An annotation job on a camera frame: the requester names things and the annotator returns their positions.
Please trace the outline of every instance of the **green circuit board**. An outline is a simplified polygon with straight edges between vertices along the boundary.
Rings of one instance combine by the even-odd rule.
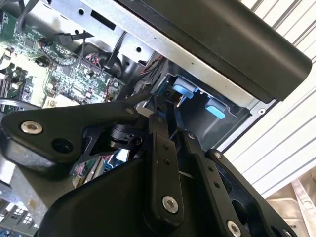
[[[33,77],[32,83],[36,82],[34,84],[41,82],[45,96],[54,98],[63,95],[79,104],[105,102],[108,98],[116,99],[124,84],[104,71],[92,71],[87,65],[87,60],[69,67],[50,63],[45,70],[40,68],[36,60],[44,55],[38,48],[38,41],[44,38],[44,35],[29,26],[25,26],[23,32],[20,33],[15,25],[16,18],[0,11],[0,46],[10,47],[13,58],[22,56],[27,58],[27,67],[33,64],[32,69],[28,70],[27,77]],[[55,42],[52,46],[46,47],[45,51],[65,65],[72,64],[77,58],[76,54]],[[11,90],[9,95],[15,93],[17,90]]]

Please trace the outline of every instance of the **bolt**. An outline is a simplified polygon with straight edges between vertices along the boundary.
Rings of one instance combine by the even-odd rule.
[[[265,112],[266,112],[266,109],[264,109],[264,108],[261,108],[261,109],[258,110],[258,114],[259,115],[264,115]]]
[[[287,229],[283,229],[283,231],[287,237],[292,237],[290,231],[288,231]]]
[[[130,109],[130,108],[126,108],[125,111],[130,113],[130,114],[132,114],[132,115],[134,114],[134,111],[132,109]]]
[[[241,231],[234,221],[228,221],[227,227],[234,237],[241,237]]]
[[[218,158],[218,159],[221,159],[221,158],[222,158],[221,154],[219,154],[218,152],[214,152],[214,155],[215,155],[215,157]]]
[[[178,209],[179,209],[178,203],[173,197],[165,196],[162,199],[162,205],[168,212],[172,214],[175,214],[178,212]]]
[[[34,121],[26,121],[22,123],[21,130],[27,134],[38,135],[43,132],[43,127]]]
[[[193,140],[196,138],[192,133],[188,133],[188,136]]]

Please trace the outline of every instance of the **electronic component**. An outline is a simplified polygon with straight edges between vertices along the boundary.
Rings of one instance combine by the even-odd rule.
[[[47,39],[35,29],[26,26],[21,32],[12,31],[16,19],[7,13],[4,16],[0,41],[6,42],[5,56],[10,56],[14,51],[18,57],[26,55],[29,59],[35,58],[34,61],[30,60],[29,64],[34,62],[46,69],[42,70],[41,74],[36,72],[37,83],[41,83],[43,88],[42,100],[45,100],[46,94],[56,98],[62,95],[79,104],[101,103],[116,99],[124,87],[119,79],[105,72],[101,64],[98,65],[89,58],[82,58],[78,62],[79,65],[74,64],[78,55]],[[26,74],[22,74],[19,70],[15,71],[14,67],[12,69],[9,67],[3,75],[0,75],[0,78],[6,79],[9,83],[18,83],[25,76]],[[32,94],[25,94],[24,98],[31,100],[30,96]]]
[[[35,63],[36,63],[37,65],[39,65],[40,67],[46,68],[46,67],[49,66],[50,61],[49,61],[49,59],[46,58],[45,56],[41,56],[41,57],[35,59]]]
[[[29,38],[25,39],[25,45],[29,48],[33,48],[34,47],[35,42]]]

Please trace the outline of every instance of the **white panel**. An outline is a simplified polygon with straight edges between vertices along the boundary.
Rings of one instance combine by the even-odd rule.
[[[314,4],[305,15],[294,25],[294,27],[285,34],[285,38],[293,43],[304,30],[315,20],[316,4]]]
[[[266,157],[273,149],[281,145],[285,139],[292,136],[293,133],[297,132],[297,129],[304,126],[311,118],[315,116],[315,111],[311,109],[316,101],[316,93],[313,93],[307,100],[305,100],[297,109],[286,116],[281,122],[278,122],[273,129],[267,131],[265,136],[260,138],[260,142],[256,142],[249,147],[243,154],[242,157],[237,158],[234,161],[234,166],[241,172],[246,172],[249,168],[253,170],[253,165],[257,164],[258,161],[264,159],[263,162],[276,162],[277,158],[270,160],[270,156]],[[250,158],[248,163],[244,163],[244,157]]]
[[[303,14],[314,5],[314,3],[315,0],[302,0],[276,31],[284,36],[303,17]]]
[[[316,41],[304,52],[309,58],[313,58],[316,55]]]
[[[279,0],[273,9],[264,18],[270,26],[272,26],[282,14],[291,6],[294,0]]]
[[[263,197],[316,165],[316,67],[226,153]]]
[[[277,3],[277,0],[263,1],[258,7],[258,9],[255,11],[255,13],[260,18],[264,18],[268,14],[268,12],[274,7],[276,3]]]
[[[248,8],[252,8],[257,0],[242,0],[241,2]]]
[[[298,45],[297,48],[305,52],[316,41],[316,28],[314,28]]]

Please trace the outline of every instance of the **black cable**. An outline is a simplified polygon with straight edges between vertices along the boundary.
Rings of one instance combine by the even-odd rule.
[[[149,71],[143,72],[141,74],[138,74],[136,77],[134,77],[132,80],[130,80],[124,87],[123,89],[120,91],[118,97],[116,100],[124,100],[126,98],[126,96],[128,96],[130,93],[132,93],[134,86],[145,76],[149,75],[150,73],[152,73],[153,71],[155,71],[157,68],[159,68],[162,63],[164,62],[164,59],[161,59],[160,62],[157,63],[157,65],[155,67],[153,67],[152,69],[150,69]]]
[[[124,38],[124,36],[126,35],[126,31],[123,32],[123,34],[120,36],[119,40],[117,41],[111,55],[106,59],[105,63],[104,63],[104,67],[107,69],[111,69],[111,67],[114,64],[114,60],[115,58],[118,56],[119,53],[119,48],[122,44],[122,40]]]
[[[18,19],[16,20],[16,29],[19,32],[22,32],[23,30],[23,23],[25,21],[26,15],[29,14],[30,11],[33,10],[33,8],[36,6],[36,4],[39,2],[40,0],[30,0],[28,2],[28,4],[26,4],[23,12],[21,13],[21,15],[18,17]]]
[[[61,66],[61,67],[71,67],[73,65],[76,65],[77,63],[80,62],[80,60],[83,58],[83,53],[84,53],[84,48],[85,48],[85,39],[83,39],[82,47],[81,47],[81,52],[80,55],[77,57],[77,59],[71,63],[71,64],[63,64],[61,62],[58,62],[56,59],[52,58],[47,52],[44,51],[43,46],[39,46],[39,50],[54,64]]]

